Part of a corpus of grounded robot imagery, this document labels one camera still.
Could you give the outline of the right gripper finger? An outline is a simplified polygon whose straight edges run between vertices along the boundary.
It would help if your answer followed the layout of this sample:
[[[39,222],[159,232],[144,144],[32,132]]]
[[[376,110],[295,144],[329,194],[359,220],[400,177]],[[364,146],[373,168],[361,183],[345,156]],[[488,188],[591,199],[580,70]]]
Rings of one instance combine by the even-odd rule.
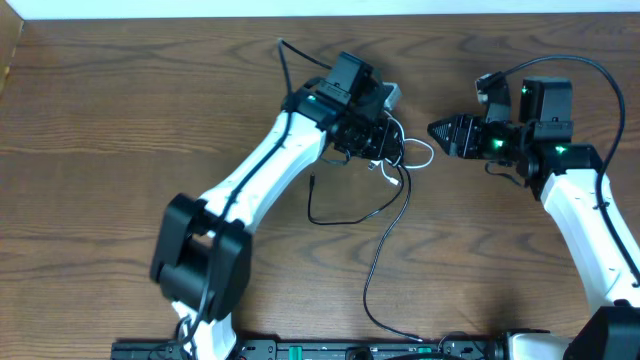
[[[432,138],[451,138],[456,132],[457,118],[457,115],[453,115],[429,124],[428,134]]]
[[[435,134],[433,138],[448,156],[458,155],[455,135]]]

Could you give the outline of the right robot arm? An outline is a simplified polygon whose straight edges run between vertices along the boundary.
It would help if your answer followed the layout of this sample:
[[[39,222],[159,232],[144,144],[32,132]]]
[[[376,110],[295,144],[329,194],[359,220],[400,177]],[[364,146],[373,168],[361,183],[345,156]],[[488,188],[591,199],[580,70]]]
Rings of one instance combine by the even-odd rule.
[[[590,319],[573,339],[513,330],[490,341],[487,359],[636,359],[639,356],[639,247],[617,209],[594,146],[572,142],[572,84],[531,76],[513,123],[505,80],[476,82],[482,116],[458,114],[429,124],[452,157],[513,166],[559,228],[582,281]]]

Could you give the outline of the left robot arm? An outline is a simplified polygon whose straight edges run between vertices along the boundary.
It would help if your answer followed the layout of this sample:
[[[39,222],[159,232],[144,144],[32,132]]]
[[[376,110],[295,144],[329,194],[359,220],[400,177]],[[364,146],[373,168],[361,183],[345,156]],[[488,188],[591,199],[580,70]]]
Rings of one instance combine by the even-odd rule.
[[[397,84],[343,52],[325,77],[289,89],[265,139],[226,179],[167,205],[150,278],[180,316],[175,342],[188,359],[225,359],[236,344],[231,313],[250,277],[252,238],[292,180],[328,146],[347,158],[397,160],[401,135],[387,114]]]

